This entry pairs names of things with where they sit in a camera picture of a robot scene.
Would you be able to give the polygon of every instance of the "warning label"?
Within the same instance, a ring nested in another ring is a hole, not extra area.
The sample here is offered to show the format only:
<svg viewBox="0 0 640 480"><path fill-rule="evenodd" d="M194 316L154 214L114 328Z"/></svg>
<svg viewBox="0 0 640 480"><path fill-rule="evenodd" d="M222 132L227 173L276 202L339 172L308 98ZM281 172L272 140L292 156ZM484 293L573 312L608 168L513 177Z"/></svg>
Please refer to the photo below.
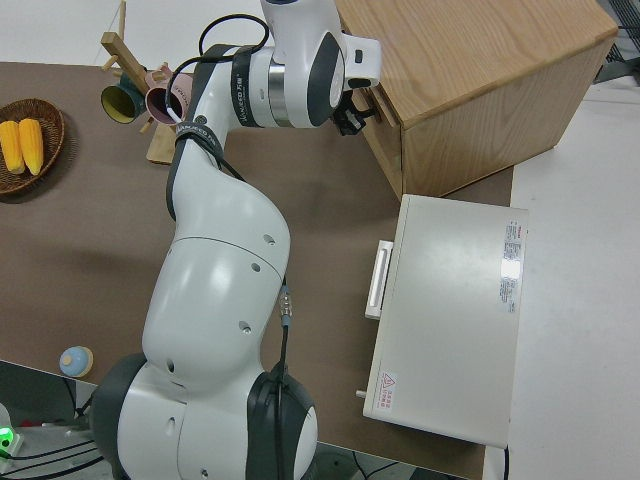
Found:
<svg viewBox="0 0 640 480"><path fill-rule="evenodd" d="M378 395L375 408L390 412L393 408L393 397L395 395L398 377L395 373L381 371L378 375Z"/></svg>
<svg viewBox="0 0 640 480"><path fill-rule="evenodd" d="M522 225L513 220L504 233L504 250L500 269L500 302L509 313L517 310L516 300L522 274Z"/></svg>

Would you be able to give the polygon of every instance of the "pink mug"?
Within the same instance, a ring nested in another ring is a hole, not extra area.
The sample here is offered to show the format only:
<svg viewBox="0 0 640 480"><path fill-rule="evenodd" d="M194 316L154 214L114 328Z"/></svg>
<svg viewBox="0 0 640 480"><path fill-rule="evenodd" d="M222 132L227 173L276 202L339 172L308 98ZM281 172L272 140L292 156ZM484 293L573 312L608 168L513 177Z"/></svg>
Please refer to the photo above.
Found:
<svg viewBox="0 0 640 480"><path fill-rule="evenodd" d="M145 96L145 104L149 114L158 122L166 125L175 125L165 106L165 95L169 79L173 72L163 65L158 70L147 72L145 80L149 85L149 91ZM191 102L191 84L193 79L189 75L180 73L176 76L171 87L170 104L175 114L184 120Z"/></svg>

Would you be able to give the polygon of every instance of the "yellow corn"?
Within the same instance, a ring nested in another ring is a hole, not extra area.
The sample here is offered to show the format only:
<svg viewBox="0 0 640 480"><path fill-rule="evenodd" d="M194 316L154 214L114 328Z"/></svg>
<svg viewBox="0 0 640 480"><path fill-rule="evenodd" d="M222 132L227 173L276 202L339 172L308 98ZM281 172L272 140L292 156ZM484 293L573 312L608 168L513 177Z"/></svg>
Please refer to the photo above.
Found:
<svg viewBox="0 0 640 480"><path fill-rule="evenodd" d="M19 129L24 163L27 164L31 175L37 175L40 173L44 162L42 129L38 121L33 118L20 120Z"/></svg>
<svg viewBox="0 0 640 480"><path fill-rule="evenodd" d="M24 172L18 124L13 120L0 123L0 146L7 170L16 175Z"/></svg>

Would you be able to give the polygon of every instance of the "mug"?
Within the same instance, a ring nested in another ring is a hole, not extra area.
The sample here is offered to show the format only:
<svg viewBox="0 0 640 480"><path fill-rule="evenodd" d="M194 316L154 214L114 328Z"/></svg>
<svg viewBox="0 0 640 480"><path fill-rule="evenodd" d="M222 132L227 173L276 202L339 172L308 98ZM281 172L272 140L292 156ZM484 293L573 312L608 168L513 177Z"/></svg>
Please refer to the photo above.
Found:
<svg viewBox="0 0 640 480"><path fill-rule="evenodd" d="M146 109L144 95L126 73L117 84L102 91L100 102L107 115L118 123L131 123Z"/></svg>
<svg viewBox="0 0 640 480"><path fill-rule="evenodd" d="M158 70L147 72L145 77L147 85L149 85L149 91L145 97L147 110L153 118L165 125L175 125L176 123L169 116L169 113L167 113L165 105L167 86L172 75L173 72L169 67L163 65ZM171 96L169 100L171 108L181 119L186 117L187 110L189 109L192 83L193 79L190 75L180 73L176 76L171 87Z"/></svg>

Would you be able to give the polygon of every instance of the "green mug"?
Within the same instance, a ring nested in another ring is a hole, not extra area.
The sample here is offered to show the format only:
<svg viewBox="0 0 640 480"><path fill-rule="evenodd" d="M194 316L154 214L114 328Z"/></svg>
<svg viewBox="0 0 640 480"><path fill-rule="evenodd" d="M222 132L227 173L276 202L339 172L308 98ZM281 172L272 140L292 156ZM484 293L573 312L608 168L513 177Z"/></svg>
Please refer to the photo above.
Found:
<svg viewBox="0 0 640 480"><path fill-rule="evenodd" d="M131 123L147 109L144 95L126 73L117 84L102 91L100 101L107 115L118 123Z"/></svg>

